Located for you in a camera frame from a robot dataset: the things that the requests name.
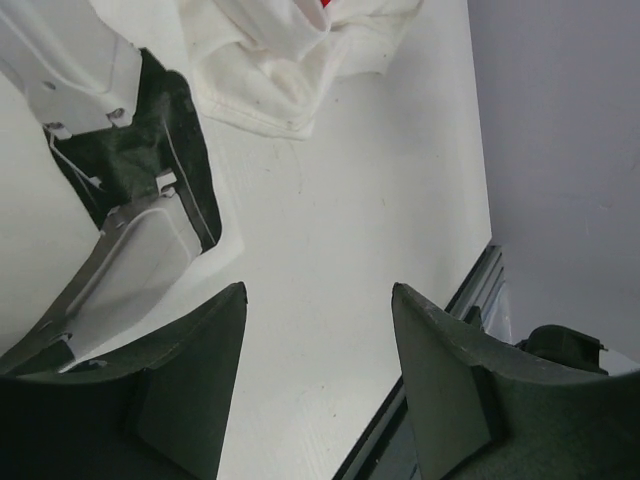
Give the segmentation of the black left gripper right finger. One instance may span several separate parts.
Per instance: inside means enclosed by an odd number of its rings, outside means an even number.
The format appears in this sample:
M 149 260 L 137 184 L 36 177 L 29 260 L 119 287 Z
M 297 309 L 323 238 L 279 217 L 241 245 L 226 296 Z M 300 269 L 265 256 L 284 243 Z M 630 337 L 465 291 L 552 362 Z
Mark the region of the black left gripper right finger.
M 488 336 L 506 348 L 482 361 L 505 435 L 451 479 L 638 477 L 637 372 L 581 371 Z

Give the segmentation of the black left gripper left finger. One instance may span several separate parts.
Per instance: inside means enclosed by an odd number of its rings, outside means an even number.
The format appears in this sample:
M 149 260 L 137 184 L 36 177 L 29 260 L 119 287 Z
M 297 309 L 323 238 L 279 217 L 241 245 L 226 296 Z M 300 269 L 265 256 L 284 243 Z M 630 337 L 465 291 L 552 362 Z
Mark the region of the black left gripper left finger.
M 63 341 L 1 370 L 5 479 L 213 479 L 247 318 L 243 283 L 97 358 Z

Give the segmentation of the Coca-Cola print t-shirt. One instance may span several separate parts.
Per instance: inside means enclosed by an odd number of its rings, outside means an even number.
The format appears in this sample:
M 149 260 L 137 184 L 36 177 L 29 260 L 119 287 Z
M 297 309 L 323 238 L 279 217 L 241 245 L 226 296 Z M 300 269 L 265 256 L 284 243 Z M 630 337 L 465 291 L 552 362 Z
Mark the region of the Coca-Cola print t-shirt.
M 180 1 L 201 113 L 305 140 L 331 85 L 383 74 L 419 1 Z

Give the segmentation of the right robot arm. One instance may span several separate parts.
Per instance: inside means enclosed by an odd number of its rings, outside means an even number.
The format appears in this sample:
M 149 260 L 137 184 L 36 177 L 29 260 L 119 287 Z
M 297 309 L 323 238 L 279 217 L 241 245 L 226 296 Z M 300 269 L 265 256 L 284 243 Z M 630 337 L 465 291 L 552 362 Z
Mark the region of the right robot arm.
M 534 329 L 528 338 L 519 341 L 515 347 L 566 367 L 609 375 L 600 366 L 600 352 L 605 349 L 602 342 L 565 326 L 540 326 Z

